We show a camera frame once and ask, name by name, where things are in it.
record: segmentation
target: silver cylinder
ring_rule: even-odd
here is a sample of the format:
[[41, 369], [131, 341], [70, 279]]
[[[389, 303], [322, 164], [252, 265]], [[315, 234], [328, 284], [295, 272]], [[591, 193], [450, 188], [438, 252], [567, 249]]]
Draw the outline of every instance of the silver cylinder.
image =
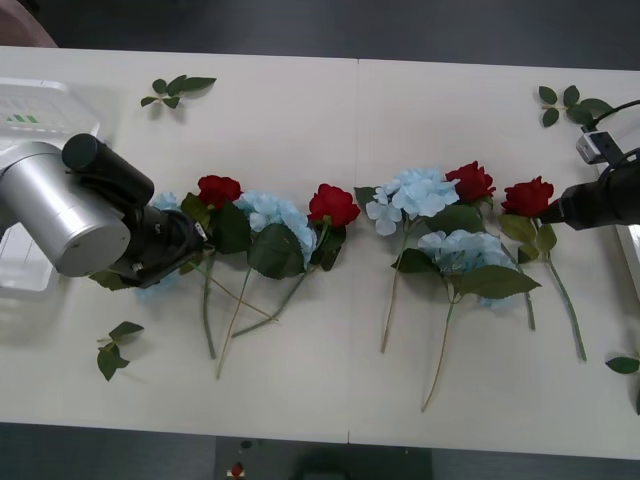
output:
[[122, 215], [67, 173], [58, 148], [22, 143], [0, 153], [3, 165], [0, 204], [61, 274], [99, 272], [125, 252], [130, 233]]

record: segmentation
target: plastic container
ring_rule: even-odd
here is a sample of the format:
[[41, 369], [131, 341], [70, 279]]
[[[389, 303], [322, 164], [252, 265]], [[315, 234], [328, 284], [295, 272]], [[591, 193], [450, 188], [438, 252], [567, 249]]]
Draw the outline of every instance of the plastic container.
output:
[[[30, 141], [59, 148], [73, 135], [98, 135], [96, 113], [59, 82], [0, 77], [0, 151]], [[21, 225], [0, 240], [0, 297], [39, 299], [53, 293], [59, 274]]]

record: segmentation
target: black cable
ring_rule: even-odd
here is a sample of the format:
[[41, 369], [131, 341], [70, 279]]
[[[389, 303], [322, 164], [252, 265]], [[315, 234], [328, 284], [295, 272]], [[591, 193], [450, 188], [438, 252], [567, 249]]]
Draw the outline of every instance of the black cable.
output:
[[586, 132], [591, 132], [596, 128], [596, 126], [598, 126], [598, 123], [600, 123], [602, 120], [604, 120], [608, 116], [613, 115], [614, 113], [617, 113], [620, 110], [624, 110], [625, 108], [633, 107], [635, 105], [640, 105], [640, 100], [634, 100], [633, 102], [624, 103], [624, 104], [620, 105], [619, 107], [612, 108], [611, 110], [609, 110], [607, 112], [604, 112], [598, 118], [595, 118], [595, 119], [591, 120], [589, 123], [587, 123], [584, 127], [582, 127], [582, 131], [585, 132], [585, 133]]

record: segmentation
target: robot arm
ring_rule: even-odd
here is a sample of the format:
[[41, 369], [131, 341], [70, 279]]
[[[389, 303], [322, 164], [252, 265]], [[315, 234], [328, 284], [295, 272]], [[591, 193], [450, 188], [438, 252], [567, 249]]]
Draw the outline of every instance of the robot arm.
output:
[[21, 223], [70, 277], [110, 270], [146, 288], [205, 248], [188, 216], [147, 205], [153, 193], [149, 178], [88, 134], [62, 151], [28, 142], [0, 153], [0, 232]]

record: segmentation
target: red rose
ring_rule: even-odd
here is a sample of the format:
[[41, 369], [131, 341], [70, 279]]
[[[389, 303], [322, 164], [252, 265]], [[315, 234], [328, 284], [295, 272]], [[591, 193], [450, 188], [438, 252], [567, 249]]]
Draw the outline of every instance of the red rose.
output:
[[353, 203], [353, 195], [323, 183], [309, 202], [309, 220], [322, 222], [325, 215], [331, 217], [332, 227], [343, 227], [353, 222], [360, 209]]
[[484, 173], [484, 167], [478, 168], [478, 162], [470, 163], [445, 175], [448, 181], [460, 180], [456, 184], [456, 192], [460, 200], [470, 203], [482, 197], [493, 197], [496, 187], [492, 187], [493, 178]]
[[198, 198], [207, 205], [213, 205], [216, 208], [222, 208], [225, 201], [233, 202], [242, 195], [240, 184], [229, 177], [218, 177], [217, 175], [202, 177], [198, 180], [198, 187], [200, 187]]
[[518, 183], [505, 188], [507, 201], [502, 206], [507, 213], [523, 217], [537, 217], [549, 208], [549, 199], [553, 196], [553, 185], [534, 178], [528, 183]]

